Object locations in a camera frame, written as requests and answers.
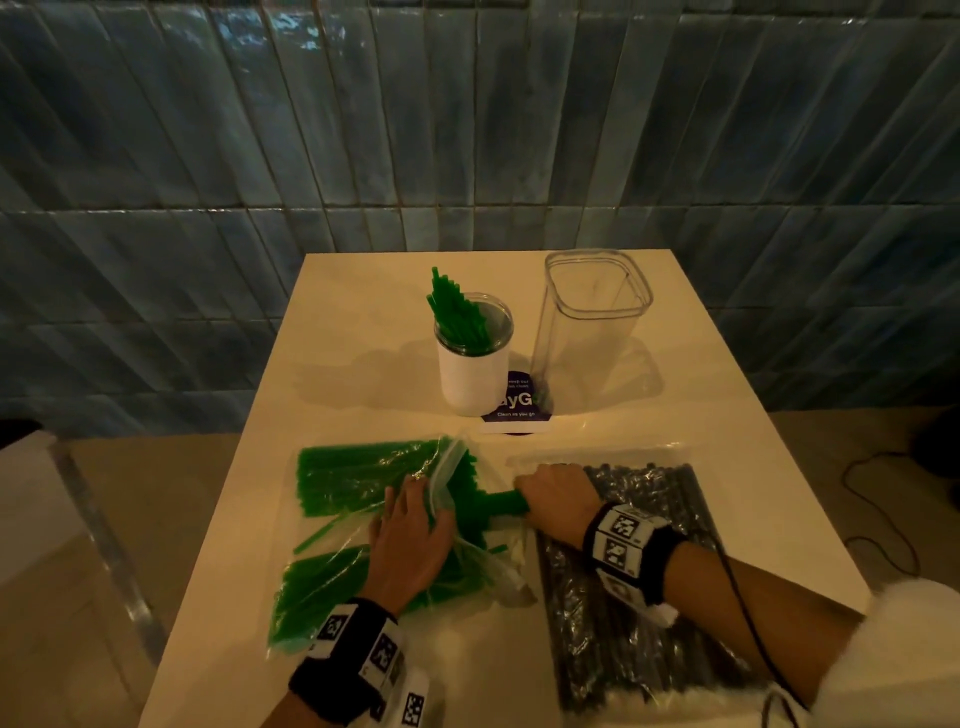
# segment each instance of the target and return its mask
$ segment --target clear plastic canister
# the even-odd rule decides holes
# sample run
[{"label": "clear plastic canister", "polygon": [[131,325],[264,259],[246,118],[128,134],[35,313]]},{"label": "clear plastic canister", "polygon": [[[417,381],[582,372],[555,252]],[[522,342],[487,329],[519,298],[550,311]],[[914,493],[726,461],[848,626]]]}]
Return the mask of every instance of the clear plastic canister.
[{"label": "clear plastic canister", "polygon": [[544,410],[589,412],[653,292],[619,251],[562,251],[548,255],[545,267],[530,375]]}]

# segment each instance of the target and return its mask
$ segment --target wristband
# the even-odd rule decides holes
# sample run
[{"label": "wristband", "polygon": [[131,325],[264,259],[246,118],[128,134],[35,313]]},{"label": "wristband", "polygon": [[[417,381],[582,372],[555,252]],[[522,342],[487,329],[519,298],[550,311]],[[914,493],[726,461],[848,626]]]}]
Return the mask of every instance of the wristband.
[{"label": "wristband", "polygon": [[366,711],[382,716],[403,672],[402,649],[403,633],[393,615],[369,599],[351,599],[331,610],[288,687],[336,725]]},{"label": "wristband", "polygon": [[642,611],[663,603],[663,576],[686,536],[660,516],[606,503],[590,522],[584,554],[604,589]]}]

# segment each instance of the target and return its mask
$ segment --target loose green straw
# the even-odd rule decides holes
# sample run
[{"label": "loose green straw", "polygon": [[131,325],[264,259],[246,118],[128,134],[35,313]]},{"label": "loose green straw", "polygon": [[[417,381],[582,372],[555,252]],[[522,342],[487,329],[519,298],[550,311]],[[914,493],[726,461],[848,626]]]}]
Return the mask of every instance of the loose green straw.
[{"label": "loose green straw", "polygon": [[462,348],[468,356],[480,356],[493,348],[487,320],[480,306],[468,301],[460,286],[433,269],[433,293],[426,297],[446,343]]}]

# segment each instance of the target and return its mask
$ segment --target right hand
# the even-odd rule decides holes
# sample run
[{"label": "right hand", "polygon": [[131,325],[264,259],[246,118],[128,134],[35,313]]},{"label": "right hand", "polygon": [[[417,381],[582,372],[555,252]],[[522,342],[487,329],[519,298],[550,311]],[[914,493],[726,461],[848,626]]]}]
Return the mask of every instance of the right hand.
[{"label": "right hand", "polygon": [[527,522],[547,536],[582,548],[587,527],[602,503],[579,465],[540,465],[514,480],[530,506]]}]

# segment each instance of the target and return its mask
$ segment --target purple label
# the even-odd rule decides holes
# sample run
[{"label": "purple label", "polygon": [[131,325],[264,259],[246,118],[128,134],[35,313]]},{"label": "purple label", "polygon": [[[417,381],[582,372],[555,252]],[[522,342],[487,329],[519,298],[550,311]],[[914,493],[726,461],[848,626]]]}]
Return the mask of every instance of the purple label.
[{"label": "purple label", "polygon": [[507,397],[489,415],[483,416],[487,423],[546,422],[550,415],[541,412],[536,405],[534,382],[526,372],[507,374]]}]

